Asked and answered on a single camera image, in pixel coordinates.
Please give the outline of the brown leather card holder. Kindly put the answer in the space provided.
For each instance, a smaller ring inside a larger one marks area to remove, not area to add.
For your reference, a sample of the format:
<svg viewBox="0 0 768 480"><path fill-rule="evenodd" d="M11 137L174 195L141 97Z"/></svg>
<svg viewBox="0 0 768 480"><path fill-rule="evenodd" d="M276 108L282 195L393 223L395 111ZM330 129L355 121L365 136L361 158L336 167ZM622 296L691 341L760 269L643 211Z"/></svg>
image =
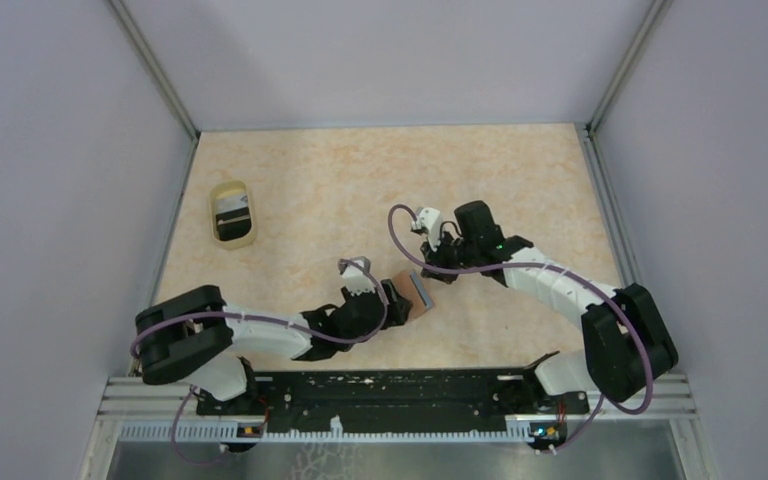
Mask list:
<svg viewBox="0 0 768 480"><path fill-rule="evenodd" d="M392 283L396 292L410 303L405 314L407 321L417 319L434 307L433 299L417 271L402 270L392 278Z"/></svg>

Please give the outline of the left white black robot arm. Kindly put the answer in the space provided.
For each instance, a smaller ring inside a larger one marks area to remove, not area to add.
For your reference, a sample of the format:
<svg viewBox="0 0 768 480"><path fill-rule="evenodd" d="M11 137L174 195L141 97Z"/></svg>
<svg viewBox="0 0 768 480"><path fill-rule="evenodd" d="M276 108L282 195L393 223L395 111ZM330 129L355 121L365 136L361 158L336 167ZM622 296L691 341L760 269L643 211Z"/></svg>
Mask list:
<svg viewBox="0 0 768 480"><path fill-rule="evenodd" d="M218 286L203 285L138 314L131 353L145 384L186 382L245 414L257 406L260 388L242 353L328 360L382 330L404 325L415 305L389 279L379 288L343 287L340 293L340 305L272 316L231 305Z"/></svg>

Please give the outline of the beige oval card tray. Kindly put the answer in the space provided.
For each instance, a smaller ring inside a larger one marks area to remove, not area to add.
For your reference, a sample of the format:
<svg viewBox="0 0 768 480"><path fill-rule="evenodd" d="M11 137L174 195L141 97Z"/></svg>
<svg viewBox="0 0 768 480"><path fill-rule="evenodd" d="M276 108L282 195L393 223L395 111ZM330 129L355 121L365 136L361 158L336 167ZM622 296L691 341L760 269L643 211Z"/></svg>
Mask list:
<svg viewBox="0 0 768 480"><path fill-rule="evenodd" d="M215 185L208 196L212 236L219 246L235 250L249 246L257 238L249 188L242 180L227 180Z"/></svg>

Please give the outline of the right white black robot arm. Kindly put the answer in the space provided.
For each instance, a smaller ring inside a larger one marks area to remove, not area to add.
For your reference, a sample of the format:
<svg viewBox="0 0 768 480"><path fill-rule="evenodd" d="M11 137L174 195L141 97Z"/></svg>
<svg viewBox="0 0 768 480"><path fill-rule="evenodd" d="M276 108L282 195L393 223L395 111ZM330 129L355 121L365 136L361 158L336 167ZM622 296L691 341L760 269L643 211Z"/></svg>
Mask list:
<svg viewBox="0 0 768 480"><path fill-rule="evenodd" d="M622 403L675 367L679 355L651 293L637 283L612 287L558 264L531 241L507 236L489 206L476 200L455 211L455 232L446 231L440 211L421 207L412 231L426 277L454 282L466 271L530 294L579 326L583 348L551 354L533 366L523 398L536 412L550 411L573 391L597 390Z"/></svg>

